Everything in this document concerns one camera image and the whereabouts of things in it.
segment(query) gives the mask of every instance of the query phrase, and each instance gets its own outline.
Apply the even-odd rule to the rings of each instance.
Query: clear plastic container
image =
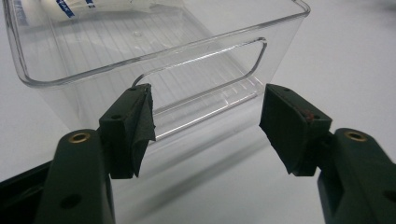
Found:
[[[158,139],[262,96],[310,11],[301,0],[185,0],[26,26],[21,0],[4,6],[20,79],[71,130],[97,128],[124,90],[150,83]]]

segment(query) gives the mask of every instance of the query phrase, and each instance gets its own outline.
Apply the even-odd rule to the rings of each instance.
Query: white surface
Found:
[[[273,82],[299,92],[333,118],[332,130],[348,127],[369,133],[396,161],[396,3],[306,2],[312,13],[295,36]],[[4,18],[2,7],[0,14]],[[38,93],[18,80],[4,20],[0,21],[0,41],[0,180],[4,180],[50,160],[58,139],[68,130]],[[323,223],[316,179],[286,175],[271,148],[257,149],[264,147],[258,134],[257,127],[240,130],[199,152],[188,164],[181,162],[153,177],[150,181],[163,178],[169,185],[164,193],[170,196],[154,197],[159,201],[139,210],[152,210],[143,221],[159,223],[162,218],[161,223],[204,223],[199,218],[216,213],[212,217],[218,219],[213,223]],[[174,147],[183,147],[188,140],[181,139]],[[207,169],[219,168],[211,163],[216,157],[210,151],[233,158],[234,153],[238,157],[243,151],[238,149],[251,153],[244,154],[228,172],[210,178],[205,175]],[[183,181],[192,176],[198,177],[192,180],[196,187],[186,187],[189,182]],[[151,191],[143,187],[141,194]]]

